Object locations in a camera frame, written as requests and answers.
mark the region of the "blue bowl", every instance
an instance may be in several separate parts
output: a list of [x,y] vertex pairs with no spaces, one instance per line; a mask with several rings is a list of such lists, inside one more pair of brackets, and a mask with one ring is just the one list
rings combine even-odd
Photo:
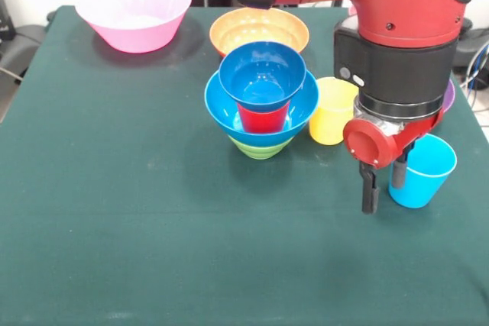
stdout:
[[221,62],[222,88],[244,108],[275,111],[299,91],[306,78],[306,63],[292,48],[258,41],[234,49]]
[[272,147],[295,137],[311,118],[319,103],[316,79],[307,72],[303,86],[290,100],[283,130],[278,133],[252,134],[243,130],[238,106],[222,88],[218,72],[215,72],[208,81],[205,95],[207,110],[222,130],[240,143],[252,147]]

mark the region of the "plastic cup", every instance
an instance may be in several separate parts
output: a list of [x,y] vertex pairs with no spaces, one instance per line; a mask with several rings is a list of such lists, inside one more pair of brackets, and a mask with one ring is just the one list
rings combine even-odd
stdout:
[[247,133],[269,134],[282,131],[289,111],[290,101],[272,112],[253,112],[238,103],[238,112],[243,124],[243,129]]
[[431,201],[456,166],[457,155],[453,148],[443,139],[427,134],[415,143],[409,153],[402,189],[395,189],[391,184],[391,166],[390,196],[405,208],[422,208]]
[[323,145],[343,141],[343,128],[353,118],[358,87],[334,77],[318,79],[319,106],[309,122],[311,137]]

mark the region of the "black cable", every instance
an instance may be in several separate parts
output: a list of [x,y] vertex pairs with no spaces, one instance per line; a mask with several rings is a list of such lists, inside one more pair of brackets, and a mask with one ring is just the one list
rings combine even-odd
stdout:
[[31,36],[28,36],[26,34],[22,34],[20,32],[16,32],[16,34],[18,34],[19,36],[22,36],[22,37],[25,37],[25,38],[28,38],[29,40],[35,42],[36,44],[40,45],[40,42],[39,40],[36,40],[35,38],[31,37]]
[[[488,58],[486,56],[482,65],[485,65],[485,63],[487,62],[487,59]],[[479,83],[487,86],[487,82],[480,77],[475,77],[472,80],[471,84],[469,85],[469,88],[471,88],[471,92],[474,91],[474,99],[472,100],[472,103],[471,103],[471,110],[474,110],[475,102],[477,101],[477,93],[478,93],[478,84]]]

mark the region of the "red gripper cap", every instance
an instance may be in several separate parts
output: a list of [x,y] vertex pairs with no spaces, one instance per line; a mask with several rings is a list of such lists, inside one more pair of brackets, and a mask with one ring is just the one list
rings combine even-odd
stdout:
[[343,130],[343,137],[353,157],[375,168],[388,166],[397,158],[398,149],[394,138],[387,137],[367,120],[350,120]]

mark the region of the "table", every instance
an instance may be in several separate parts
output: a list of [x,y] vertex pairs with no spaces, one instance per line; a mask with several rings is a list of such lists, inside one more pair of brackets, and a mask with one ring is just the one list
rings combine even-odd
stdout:
[[[62,7],[0,130],[0,324],[476,325],[489,322],[489,149],[460,91],[436,133],[458,168],[410,211],[361,213],[358,164],[303,131],[267,161],[204,105],[225,8],[168,47],[105,44]],[[341,9],[291,9],[316,77]]]

